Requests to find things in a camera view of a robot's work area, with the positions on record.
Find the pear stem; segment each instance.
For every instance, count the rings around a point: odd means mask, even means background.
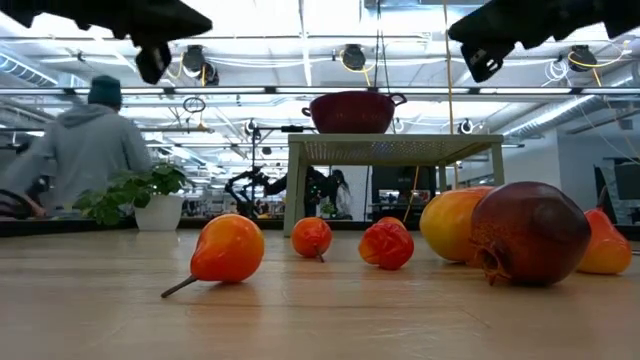
[[[322,254],[320,253],[320,250],[318,249],[318,245],[313,245],[313,248],[316,249],[316,254],[318,255],[318,259],[320,259],[320,262],[324,263],[324,257],[322,257]]]
[[[598,197],[598,204],[596,205],[596,208],[600,210],[604,209],[604,202],[607,200],[608,193],[609,193],[609,190],[607,188],[607,185],[605,185],[602,188],[602,191],[600,191],[600,196]]]
[[[169,295],[173,294],[174,292],[176,292],[176,291],[178,291],[178,290],[182,289],[183,287],[185,287],[185,286],[187,286],[187,285],[189,285],[189,284],[193,284],[193,283],[194,283],[194,282],[196,282],[196,281],[198,281],[198,279],[196,279],[196,277],[195,277],[195,276],[190,275],[188,278],[184,279],[184,281],[183,281],[183,282],[181,282],[180,284],[178,284],[178,285],[176,285],[176,286],[172,287],[171,289],[169,289],[169,290],[167,290],[167,291],[163,292],[163,293],[160,295],[160,297],[161,297],[161,298],[163,298],[163,299],[165,299],[165,298],[167,298]]]

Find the red pot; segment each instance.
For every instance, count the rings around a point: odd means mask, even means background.
[[[406,102],[402,94],[344,91],[313,100],[302,113],[311,116],[321,134],[384,134],[396,106]]]

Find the wooden table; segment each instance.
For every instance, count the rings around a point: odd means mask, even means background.
[[[309,165],[437,166],[440,191],[447,190],[447,165],[491,150],[494,183],[504,184],[502,135],[289,135],[284,233],[304,217]]]
[[[197,231],[100,232],[0,240],[3,360],[632,360],[640,262],[620,277],[575,274],[549,289],[490,287],[416,237],[398,272],[335,232],[327,263],[266,232],[246,283],[196,283]]]

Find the pomegranate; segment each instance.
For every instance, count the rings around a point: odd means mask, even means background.
[[[591,229],[578,206],[555,187],[518,182],[494,189],[471,216],[471,242],[485,276],[551,285],[582,260]]]

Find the small table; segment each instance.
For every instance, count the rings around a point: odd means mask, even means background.
[[[502,135],[290,134],[284,235],[304,217],[307,166],[437,166],[440,192],[446,166],[485,150],[493,157],[494,183],[504,184]]]

